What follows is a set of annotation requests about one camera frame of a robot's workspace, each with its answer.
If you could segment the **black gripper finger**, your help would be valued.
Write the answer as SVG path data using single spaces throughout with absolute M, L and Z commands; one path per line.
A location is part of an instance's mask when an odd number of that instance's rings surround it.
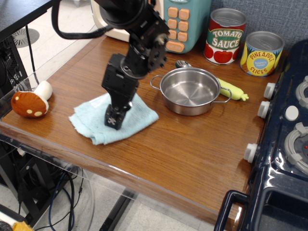
M 122 127 L 122 123 L 126 116 L 126 111 L 116 112 L 115 114 L 115 129 L 119 130 Z
M 104 116 L 104 125 L 108 126 L 108 127 L 115 127 L 116 124 L 116 120 L 113 117 L 113 109 L 112 109 L 112 105 L 108 105 L 106 112 L 105 112 L 105 116 Z

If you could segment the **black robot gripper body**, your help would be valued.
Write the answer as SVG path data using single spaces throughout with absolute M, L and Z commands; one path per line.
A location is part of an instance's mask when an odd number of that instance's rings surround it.
M 102 82 L 102 87 L 111 97 L 111 111 L 118 115 L 131 108 L 130 102 L 139 86 L 138 80 L 131 78 L 124 71 L 124 58 L 120 53 L 111 56 Z

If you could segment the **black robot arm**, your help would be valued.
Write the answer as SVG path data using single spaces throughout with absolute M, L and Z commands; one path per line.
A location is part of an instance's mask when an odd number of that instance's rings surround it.
M 128 53 L 111 56 L 102 82 L 111 97 L 104 124 L 118 130 L 132 107 L 139 80 L 164 67 L 169 28 L 154 10 L 154 0 L 99 0 L 97 3 L 110 29 L 129 33 Z

